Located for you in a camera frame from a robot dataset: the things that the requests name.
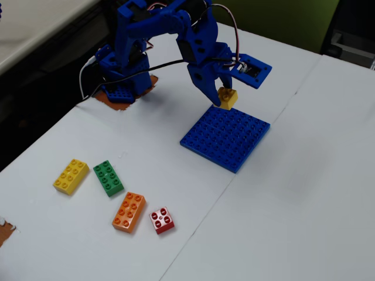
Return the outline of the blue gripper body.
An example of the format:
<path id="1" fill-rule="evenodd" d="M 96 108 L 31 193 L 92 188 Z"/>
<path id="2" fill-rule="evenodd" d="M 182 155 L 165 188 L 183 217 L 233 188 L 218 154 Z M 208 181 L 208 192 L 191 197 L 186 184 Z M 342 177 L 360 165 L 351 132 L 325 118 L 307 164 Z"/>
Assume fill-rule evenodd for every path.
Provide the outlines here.
<path id="1" fill-rule="evenodd" d="M 199 66 L 207 61 L 218 61 L 225 67 L 235 65 L 226 43 L 217 42 L 218 25 L 216 22 L 176 22 L 176 42 L 182 60 Z"/>

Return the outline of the wide blue gripper finger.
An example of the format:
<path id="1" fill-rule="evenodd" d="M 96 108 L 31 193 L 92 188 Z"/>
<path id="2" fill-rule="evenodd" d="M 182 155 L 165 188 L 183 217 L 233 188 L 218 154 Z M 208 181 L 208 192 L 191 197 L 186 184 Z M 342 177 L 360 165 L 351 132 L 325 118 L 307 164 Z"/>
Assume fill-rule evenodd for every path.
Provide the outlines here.
<path id="1" fill-rule="evenodd" d="M 189 63 L 187 69 L 193 84 L 214 104 L 219 107 L 221 101 L 216 90 L 215 81 L 218 79 L 217 69 L 213 61 L 200 65 Z"/>

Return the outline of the thin blue gripper finger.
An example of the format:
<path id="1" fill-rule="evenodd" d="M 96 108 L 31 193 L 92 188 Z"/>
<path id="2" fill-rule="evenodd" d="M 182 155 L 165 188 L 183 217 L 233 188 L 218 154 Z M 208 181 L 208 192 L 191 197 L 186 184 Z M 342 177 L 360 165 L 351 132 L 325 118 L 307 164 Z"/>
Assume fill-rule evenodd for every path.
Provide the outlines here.
<path id="1" fill-rule="evenodd" d="M 230 69 L 228 67 L 220 68 L 218 72 L 219 79 L 223 83 L 223 87 L 227 89 L 232 88 L 232 77 L 229 72 Z"/>

